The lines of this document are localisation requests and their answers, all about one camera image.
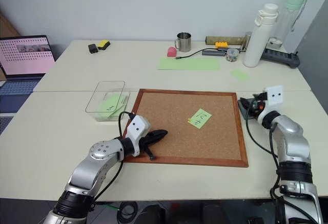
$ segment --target green sticky note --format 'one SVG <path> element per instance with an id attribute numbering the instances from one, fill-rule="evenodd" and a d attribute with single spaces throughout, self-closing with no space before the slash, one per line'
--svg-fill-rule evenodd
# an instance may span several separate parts
<path id="1" fill-rule="evenodd" d="M 124 111 L 125 105 L 121 105 L 121 108 L 115 110 L 110 116 L 119 116 L 119 114 Z"/>
<path id="2" fill-rule="evenodd" d="M 111 116 L 119 115 L 124 110 L 124 102 L 126 96 L 120 94 L 111 94 L 109 98 L 105 99 L 99 104 L 98 119 L 106 120 Z"/>
<path id="3" fill-rule="evenodd" d="M 175 57 L 162 57 L 158 69 L 169 70 L 219 70 L 217 57 L 187 57 L 175 59 Z"/>
<path id="4" fill-rule="evenodd" d="M 203 109 L 199 109 L 193 117 L 188 119 L 188 122 L 194 125 L 196 128 L 201 129 L 201 127 L 210 119 L 212 115 Z"/>
<path id="5" fill-rule="evenodd" d="M 236 77 L 238 80 L 247 80 L 249 78 L 248 74 L 246 74 L 245 72 L 242 72 L 239 69 L 235 69 L 235 70 L 231 71 L 231 74 L 233 77 Z"/>

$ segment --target clear bottle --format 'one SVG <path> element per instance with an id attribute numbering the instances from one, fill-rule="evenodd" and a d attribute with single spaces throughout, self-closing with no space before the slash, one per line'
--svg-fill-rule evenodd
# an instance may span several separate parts
<path id="1" fill-rule="evenodd" d="M 255 67 L 258 65 L 277 16 L 278 6 L 275 4 L 265 4 L 263 9 L 258 11 L 255 18 L 255 27 L 242 61 L 245 66 Z"/>
<path id="2" fill-rule="evenodd" d="M 289 32 L 294 31 L 294 25 L 300 17 L 307 0 L 286 0 L 283 9 L 279 12 L 278 22 L 269 39 L 268 47 L 278 50 Z"/>

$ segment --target wooden frame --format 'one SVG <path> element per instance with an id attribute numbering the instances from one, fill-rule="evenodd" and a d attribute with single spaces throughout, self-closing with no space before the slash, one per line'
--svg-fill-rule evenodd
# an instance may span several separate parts
<path id="1" fill-rule="evenodd" d="M 228 166 L 228 167 L 248 167 L 248 159 L 243 139 L 241 128 L 241 121 L 239 116 L 237 95 L 232 92 L 199 92 L 199 91 L 173 91 L 173 90 L 153 90 L 140 89 L 133 106 L 132 112 L 138 114 L 142 97 L 145 93 L 166 93 L 166 94 L 191 94 L 191 95 L 215 95 L 215 96 L 231 96 L 234 110 L 234 119 L 237 129 L 237 137 L 239 144 L 240 159 L 223 159 L 223 158 L 195 158 L 195 157 L 177 157 L 177 156 L 158 156 L 155 161 L 150 161 L 148 156 L 140 155 L 138 157 L 127 157 L 127 162 L 147 162 L 159 164 L 189 164 L 189 165 L 214 165 L 214 166 Z"/>

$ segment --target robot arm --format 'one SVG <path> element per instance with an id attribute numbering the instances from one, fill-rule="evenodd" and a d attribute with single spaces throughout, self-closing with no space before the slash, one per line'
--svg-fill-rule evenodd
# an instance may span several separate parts
<path id="1" fill-rule="evenodd" d="M 318 193 L 312 181 L 310 148 L 303 137 L 303 129 L 278 112 L 282 105 L 282 86 L 266 88 L 263 94 L 260 94 L 262 98 L 257 100 L 260 105 L 254 106 L 253 114 L 256 114 L 255 118 L 262 126 L 271 129 L 277 143 L 277 174 L 280 176 L 278 186 L 281 196 L 276 205 L 276 222 L 313 223 L 299 210 L 286 204 L 285 200 L 305 211 L 316 223 L 322 224 Z"/>
<path id="2" fill-rule="evenodd" d="M 140 150 L 146 151 L 151 159 L 154 158 L 148 145 L 161 140 L 168 132 L 156 130 L 148 133 L 149 129 L 149 122 L 136 115 L 127 128 L 126 138 L 95 143 L 87 157 L 75 168 L 44 224 L 86 224 L 88 212 L 93 210 L 96 194 L 110 168 L 123 161 L 127 155 L 138 156 Z"/>

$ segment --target laptop keyboard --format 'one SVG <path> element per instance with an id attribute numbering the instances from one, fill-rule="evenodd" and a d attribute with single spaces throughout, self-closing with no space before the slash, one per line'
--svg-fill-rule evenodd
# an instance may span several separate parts
<path id="1" fill-rule="evenodd" d="M 0 117 L 0 134 L 5 130 L 13 116 L 2 116 Z"/>
<path id="2" fill-rule="evenodd" d="M 38 80 L 34 82 L 5 82 L 0 88 L 0 95 L 31 94 L 37 83 Z"/>

